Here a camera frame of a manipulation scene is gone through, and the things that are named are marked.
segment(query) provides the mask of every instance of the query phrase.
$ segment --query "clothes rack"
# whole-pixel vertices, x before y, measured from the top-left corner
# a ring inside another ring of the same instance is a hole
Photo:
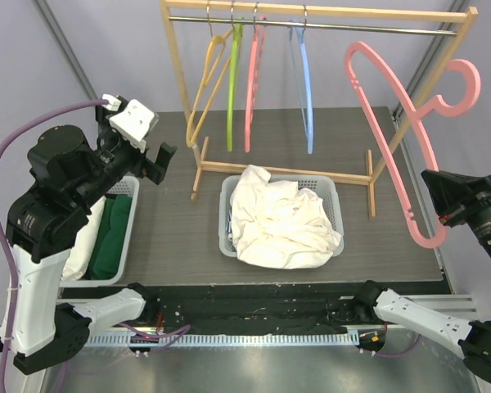
[[[160,12],[164,21],[164,30],[168,40],[169,50],[173,61],[175,76],[178,82],[180,97],[186,120],[191,115],[191,103],[187,94],[186,80],[183,74],[182,60],[178,50],[178,42],[174,32],[173,22],[209,22],[211,23],[226,23],[232,24],[233,18],[231,13],[230,19],[209,18],[209,11],[239,11],[239,12],[254,12],[265,14],[276,14],[285,16],[304,16],[305,21],[302,22],[278,22],[275,20],[240,20],[244,25],[270,25],[270,26],[286,26],[286,27],[302,27],[305,29],[344,29],[357,31],[371,31],[381,33],[396,33],[396,34],[420,34],[420,35],[444,35],[450,37],[450,41],[439,56],[432,71],[427,76],[420,92],[413,99],[413,104],[416,107],[423,105],[431,94],[440,76],[446,71],[448,62],[455,55],[455,52],[460,47],[463,39],[471,29],[471,26],[478,16],[478,11],[475,7],[469,7],[466,12],[443,12],[443,11],[400,11],[400,10],[384,10],[372,8],[352,8],[352,7],[326,7],[326,6],[304,6],[290,4],[269,4],[255,2],[230,2],[217,0],[159,0]],[[187,16],[172,16],[171,10],[191,9],[191,10],[206,10],[207,18],[196,18]],[[319,25],[307,22],[307,16],[322,16],[336,18],[354,18],[364,20],[410,20],[410,21],[429,21],[429,22],[447,22],[456,26],[455,30],[423,30],[423,29],[397,29],[394,27],[371,27],[359,25]],[[410,123],[408,119],[404,119],[399,126],[397,133],[393,136],[389,149],[391,154],[397,149],[400,141],[408,131]],[[209,138],[206,137],[202,148],[198,147],[197,143],[191,147],[196,161],[196,176],[193,185],[191,199],[195,200],[200,186],[201,176],[203,172],[219,172],[229,174],[240,174],[247,165],[232,164],[226,162],[206,160],[207,151],[209,149]],[[338,174],[333,172],[322,172],[315,170],[304,169],[288,169],[288,168],[273,168],[264,167],[266,170],[274,174],[316,174],[331,178],[336,183],[356,184],[367,187],[369,217],[376,216],[375,203],[375,183],[382,170],[385,167],[383,159],[373,167],[372,153],[366,151],[366,173],[365,174]]]

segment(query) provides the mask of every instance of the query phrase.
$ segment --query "white laundry basket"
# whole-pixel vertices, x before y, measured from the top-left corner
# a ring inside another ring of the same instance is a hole
[[[231,219],[231,194],[240,180],[240,176],[229,176],[222,183],[220,192],[220,210],[218,214],[218,237],[221,252],[226,256],[236,257],[236,250],[227,236],[226,228]],[[305,175],[305,174],[274,174],[269,180],[270,183],[280,180],[298,182],[298,188],[308,188],[315,191],[323,199],[323,207],[331,226],[340,235],[342,240],[338,248],[333,252],[333,256],[338,256],[344,250],[344,225],[342,224],[342,214],[340,213],[340,201],[336,193],[335,183],[327,176]]]
[[[131,232],[133,231],[134,214],[137,209],[138,191],[140,190],[140,183],[137,178],[133,176],[124,176],[122,180],[117,182],[108,194],[123,194],[132,197],[131,210],[129,211],[128,227],[125,230],[124,245],[122,247],[122,255],[120,256],[120,263],[118,266],[118,272],[109,280],[76,280],[76,281],[60,281],[60,288],[90,288],[90,287],[104,287],[117,283],[124,273],[125,260],[128,256],[129,241],[131,239]]]

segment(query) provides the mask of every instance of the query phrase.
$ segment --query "white cloth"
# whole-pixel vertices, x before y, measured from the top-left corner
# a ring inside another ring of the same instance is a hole
[[[271,174],[249,165],[231,195],[232,242],[239,260],[274,269],[317,268],[342,236],[322,199],[298,182],[269,183]]]
[[[106,198],[103,196],[92,206],[91,214],[88,215],[89,222],[77,233],[74,247],[71,248],[71,253],[62,272],[63,281],[79,280],[88,270],[105,204]]]

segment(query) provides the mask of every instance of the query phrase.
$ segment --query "large pink hanger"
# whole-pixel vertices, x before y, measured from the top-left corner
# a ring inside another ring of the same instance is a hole
[[[251,125],[253,124],[253,108],[255,107],[256,88],[259,84],[260,64],[262,63],[262,53],[264,52],[264,41],[266,26],[253,25],[255,35],[251,45],[251,58],[249,63],[249,75],[247,77],[247,99],[245,101],[245,128],[244,128],[244,148],[249,153],[251,149]]]
[[[480,74],[478,73],[478,70],[475,68],[475,66],[469,61],[462,59],[449,61],[448,69],[450,71],[461,73],[466,81],[466,93],[464,94],[463,99],[457,105],[451,106],[444,101],[441,95],[438,94],[432,97],[419,109],[417,109],[413,105],[411,98],[408,96],[405,88],[403,88],[403,85],[400,83],[394,72],[384,62],[384,60],[367,44],[362,42],[354,43],[348,48],[347,52],[345,53],[345,72],[348,75],[351,84],[353,85],[358,100],[362,105],[363,112],[367,117],[367,121],[371,126],[373,134],[375,135],[378,147],[382,152],[385,164],[390,171],[391,178],[393,179],[394,188],[399,194],[400,205],[402,206],[403,215],[406,219],[409,233],[411,234],[413,240],[419,246],[425,248],[438,247],[445,240],[447,232],[446,228],[437,221],[436,234],[431,239],[423,237],[418,230],[417,222],[414,220],[413,213],[411,212],[411,202],[409,201],[409,197],[403,185],[402,178],[400,177],[399,170],[394,163],[393,155],[390,151],[389,146],[387,145],[387,141],[385,140],[380,125],[376,121],[375,114],[373,113],[373,110],[369,105],[366,94],[363,91],[363,88],[359,86],[357,76],[353,71],[353,66],[351,63],[353,54],[355,52],[361,52],[363,55],[365,55],[384,75],[384,78],[390,84],[394,93],[400,100],[403,109],[408,115],[411,126],[417,136],[418,142],[420,143],[422,154],[424,156],[424,159],[426,160],[426,167],[427,169],[431,170],[439,170],[439,168],[436,164],[435,154],[433,152],[433,148],[431,147],[429,138],[427,137],[426,129],[424,128],[424,124],[422,123],[422,118],[432,111],[437,111],[441,115],[446,117],[456,117],[470,110],[473,105],[475,105],[476,100],[480,95]]]

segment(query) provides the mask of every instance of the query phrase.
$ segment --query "wall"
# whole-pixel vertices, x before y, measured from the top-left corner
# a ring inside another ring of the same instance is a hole
[[[425,125],[441,170],[485,176],[491,174],[491,2],[475,0],[471,5],[478,7],[480,15],[456,58],[470,60],[478,68],[482,79],[480,98],[461,117],[447,119],[433,114]],[[435,92],[442,93],[449,103],[457,103],[463,90],[459,76],[446,74]],[[429,194],[420,179],[420,172],[426,166],[411,130],[406,139],[416,175],[422,185],[421,194],[428,201],[430,217],[433,219],[435,213]],[[467,226],[450,229],[441,252],[450,270],[454,289],[471,294],[480,316],[491,318],[491,260],[471,230]]]
[[[30,2],[0,1],[0,142],[13,129],[59,106],[84,101],[78,83],[63,61],[42,20]],[[55,124],[96,128],[92,112],[62,116],[25,135],[6,153],[0,165],[0,213],[4,221],[8,206],[31,185],[26,153],[36,137]],[[7,298],[8,270],[0,248],[0,323]],[[15,368],[7,370],[14,382]],[[11,392],[18,389],[11,387]]]
[[[164,36],[158,0],[48,0],[61,23],[78,59],[93,87],[127,97],[140,97],[157,111],[181,111],[173,65]],[[302,4],[302,0],[272,0]],[[446,11],[451,0],[313,0],[313,5],[338,7],[375,7]],[[206,17],[205,10],[173,10],[174,15]],[[229,12],[211,12],[212,17],[228,18]],[[284,16],[270,16],[285,20]],[[303,16],[295,20],[304,21]],[[394,25],[405,28],[433,29],[438,24],[393,22],[381,20],[342,20],[309,17],[309,23],[358,25]],[[200,83],[205,51],[209,44],[209,26],[201,23],[175,22],[179,50],[182,55],[191,102]],[[215,33],[228,29],[215,25]],[[240,61],[240,76],[236,91],[236,107],[243,109],[246,99],[246,79],[250,59],[253,28],[246,26]],[[406,84],[417,68],[430,37],[403,34],[380,34],[349,31],[311,30],[305,32],[315,107],[359,106],[345,76],[343,60],[347,47],[356,40],[373,46]],[[295,47],[297,63],[299,51]],[[356,61],[356,71],[372,105],[395,106],[394,94],[387,83],[366,59]],[[260,71],[258,108],[299,107],[295,75],[286,28],[270,28],[265,41],[264,60]],[[213,109],[227,108],[227,78],[216,97]]]

